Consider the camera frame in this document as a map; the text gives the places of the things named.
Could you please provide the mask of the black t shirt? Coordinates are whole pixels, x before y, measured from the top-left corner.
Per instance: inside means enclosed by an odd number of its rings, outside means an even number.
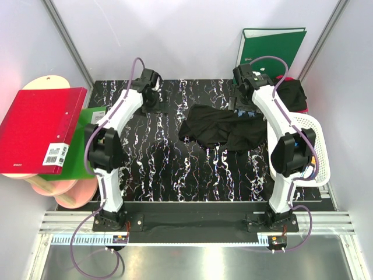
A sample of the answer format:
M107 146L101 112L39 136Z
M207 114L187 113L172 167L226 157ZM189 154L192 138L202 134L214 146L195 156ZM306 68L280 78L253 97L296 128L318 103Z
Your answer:
M181 141L186 138L195 141L205 149L225 144L229 152L247 152L266 140L267 123L260 114L239 115L230 110L195 104L182 122L178 137Z

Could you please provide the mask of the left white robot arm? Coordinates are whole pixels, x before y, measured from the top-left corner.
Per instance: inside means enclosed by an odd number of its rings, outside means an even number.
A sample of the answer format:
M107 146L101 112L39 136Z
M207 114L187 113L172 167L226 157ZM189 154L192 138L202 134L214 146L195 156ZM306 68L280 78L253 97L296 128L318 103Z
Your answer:
M135 113L161 112L160 84L159 73L143 69L139 78L129 80L127 88L97 124L85 126L84 164L96 177L101 197L94 216L95 232L129 230L119 186L119 168L125 160L120 135Z

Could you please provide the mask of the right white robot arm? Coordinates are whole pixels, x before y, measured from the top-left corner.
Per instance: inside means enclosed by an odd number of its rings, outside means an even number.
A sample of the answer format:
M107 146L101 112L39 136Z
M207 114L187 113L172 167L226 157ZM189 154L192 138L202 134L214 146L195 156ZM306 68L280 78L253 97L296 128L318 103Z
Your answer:
M275 184L259 223L269 230L282 231L291 223L295 182L311 181L318 172L316 163L310 175L304 176L312 159L318 160L314 149L316 132L311 128L300 128L298 122L290 117L289 110L267 75L256 75L250 64L235 67L233 75L241 95L251 99L260 109L277 139L270 156L276 171Z

